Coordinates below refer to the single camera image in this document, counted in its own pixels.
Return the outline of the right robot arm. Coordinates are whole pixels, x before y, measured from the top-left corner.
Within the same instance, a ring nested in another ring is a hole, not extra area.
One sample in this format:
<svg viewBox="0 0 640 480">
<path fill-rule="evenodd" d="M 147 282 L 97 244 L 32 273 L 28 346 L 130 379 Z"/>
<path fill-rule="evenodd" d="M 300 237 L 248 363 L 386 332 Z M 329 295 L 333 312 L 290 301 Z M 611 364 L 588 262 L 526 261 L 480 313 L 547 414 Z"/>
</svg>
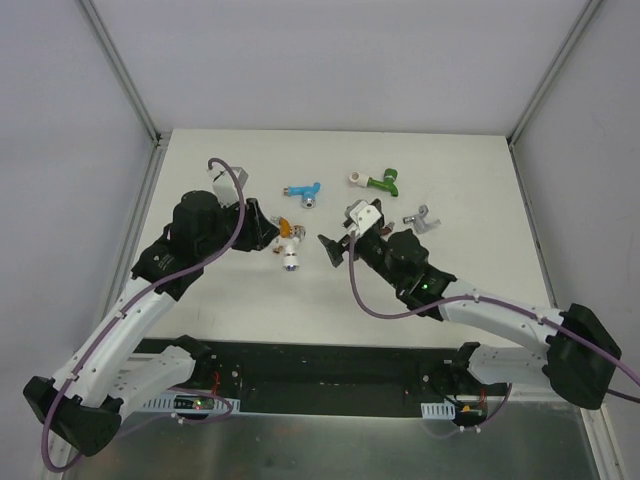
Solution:
<svg viewBox="0 0 640 480">
<path fill-rule="evenodd" d="M 470 326 L 512 342 L 494 348 L 468 342 L 450 369 L 452 387 L 473 394 L 497 383 L 539 385 L 587 410 L 601 407 L 622 352 L 596 314 L 573 303 L 566 310 L 513 302 L 444 272 L 409 229 L 384 236 L 379 200 L 347 208 L 339 240 L 318 237 L 333 266 L 363 261 L 395 290 L 407 316 Z"/>
</svg>

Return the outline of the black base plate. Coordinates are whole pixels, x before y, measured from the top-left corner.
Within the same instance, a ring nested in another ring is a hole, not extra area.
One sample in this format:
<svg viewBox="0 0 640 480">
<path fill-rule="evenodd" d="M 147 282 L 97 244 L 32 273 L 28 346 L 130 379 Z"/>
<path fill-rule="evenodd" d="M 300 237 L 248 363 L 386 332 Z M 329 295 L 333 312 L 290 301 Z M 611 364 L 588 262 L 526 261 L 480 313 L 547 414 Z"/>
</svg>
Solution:
<svg viewBox="0 0 640 480">
<path fill-rule="evenodd" d="M 500 398 L 463 370 L 454 348 L 206 342 L 184 387 L 236 400 L 243 413 L 418 418 L 447 399 Z"/>
</svg>

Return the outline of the blue faucet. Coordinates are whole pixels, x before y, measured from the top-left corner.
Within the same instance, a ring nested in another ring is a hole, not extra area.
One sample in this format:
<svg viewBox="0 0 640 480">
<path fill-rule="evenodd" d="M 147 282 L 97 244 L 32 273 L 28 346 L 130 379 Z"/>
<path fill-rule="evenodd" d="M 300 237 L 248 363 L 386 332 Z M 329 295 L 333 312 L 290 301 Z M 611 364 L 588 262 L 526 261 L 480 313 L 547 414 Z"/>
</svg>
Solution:
<svg viewBox="0 0 640 480">
<path fill-rule="evenodd" d="M 305 186 L 288 186 L 283 189 L 283 195 L 286 197 L 299 196 L 301 205 L 305 209 L 312 209 L 316 206 L 316 196 L 321 189 L 319 182 Z"/>
</svg>

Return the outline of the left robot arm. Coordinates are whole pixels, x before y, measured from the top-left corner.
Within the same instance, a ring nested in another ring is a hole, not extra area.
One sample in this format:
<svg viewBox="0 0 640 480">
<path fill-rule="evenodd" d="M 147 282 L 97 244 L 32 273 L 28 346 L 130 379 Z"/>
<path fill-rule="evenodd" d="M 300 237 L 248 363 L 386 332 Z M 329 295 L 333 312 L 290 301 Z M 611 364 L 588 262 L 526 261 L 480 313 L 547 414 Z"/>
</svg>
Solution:
<svg viewBox="0 0 640 480">
<path fill-rule="evenodd" d="M 55 433 L 81 455 L 103 450 L 124 420 L 175 385 L 204 387 L 211 365 L 208 349 L 179 337 L 159 358 L 126 375 L 121 366 L 150 328 L 229 249 L 261 251 L 279 228 L 254 198 L 222 200 L 191 191 L 174 207 L 162 234 L 143 250 L 120 297 L 82 347 L 50 377 L 34 376 L 23 395 L 43 425 L 41 448 Z"/>
</svg>

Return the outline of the white elbow pipe fitting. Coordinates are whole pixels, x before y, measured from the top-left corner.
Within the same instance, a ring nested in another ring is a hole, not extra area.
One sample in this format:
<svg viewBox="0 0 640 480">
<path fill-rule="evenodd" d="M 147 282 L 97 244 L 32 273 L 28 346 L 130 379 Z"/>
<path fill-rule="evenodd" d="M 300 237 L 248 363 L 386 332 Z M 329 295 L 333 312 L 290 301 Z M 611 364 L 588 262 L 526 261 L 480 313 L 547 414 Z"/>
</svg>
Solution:
<svg viewBox="0 0 640 480">
<path fill-rule="evenodd" d="M 275 254 L 281 254 L 283 252 L 292 251 L 294 249 L 294 242 L 291 238 L 281 237 L 275 239 L 272 245 L 272 251 Z"/>
</svg>

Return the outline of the grey faucet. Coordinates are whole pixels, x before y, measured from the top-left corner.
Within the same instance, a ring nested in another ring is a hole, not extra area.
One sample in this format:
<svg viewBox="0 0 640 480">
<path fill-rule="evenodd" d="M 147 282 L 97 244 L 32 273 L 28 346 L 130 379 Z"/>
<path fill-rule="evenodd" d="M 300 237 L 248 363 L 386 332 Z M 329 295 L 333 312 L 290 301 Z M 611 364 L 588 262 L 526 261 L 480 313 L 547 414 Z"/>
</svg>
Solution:
<svg viewBox="0 0 640 480">
<path fill-rule="evenodd" d="M 422 204 L 418 208 L 418 212 L 413 215 L 405 216 L 402 221 L 405 225 L 413 227 L 418 235 L 425 234 L 441 225 L 439 219 L 428 220 L 429 208 L 426 204 Z"/>
</svg>

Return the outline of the green faucet with white fitting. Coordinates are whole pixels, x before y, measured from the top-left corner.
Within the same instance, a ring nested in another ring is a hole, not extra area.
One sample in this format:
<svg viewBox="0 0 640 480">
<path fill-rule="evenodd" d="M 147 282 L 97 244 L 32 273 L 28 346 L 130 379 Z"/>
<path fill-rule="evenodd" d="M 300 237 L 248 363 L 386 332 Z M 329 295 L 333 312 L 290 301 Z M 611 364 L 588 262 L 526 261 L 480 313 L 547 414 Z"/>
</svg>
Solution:
<svg viewBox="0 0 640 480">
<path fill-rule="evenodd" d="M 381 179 L 373 178 L 361 172 L 354 171 L 348 176 L 348 181 L 361 188 L 374 188 L 389 193 L 393 198 L 399 196 L 399 190 L 396 186 L 398 172 L 393 168 L 384 170 Z"/>
</svg>

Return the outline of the orange faucet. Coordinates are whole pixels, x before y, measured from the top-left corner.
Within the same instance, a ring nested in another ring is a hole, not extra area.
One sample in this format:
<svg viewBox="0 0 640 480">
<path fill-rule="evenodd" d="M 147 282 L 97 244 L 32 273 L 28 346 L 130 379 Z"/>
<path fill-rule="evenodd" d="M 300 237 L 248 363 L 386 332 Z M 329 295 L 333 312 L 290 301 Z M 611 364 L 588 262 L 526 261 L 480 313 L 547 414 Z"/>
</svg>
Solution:
<svg viewBox="0 0 640 480">
<path fill-rule="evenodd" d="M 279 235 L 283 238 L 296 237 L 303 230 L 301 225 L 293 224 L 282 216 L 272 216 L 270 221 L 279 228 Z"/>
</svg>

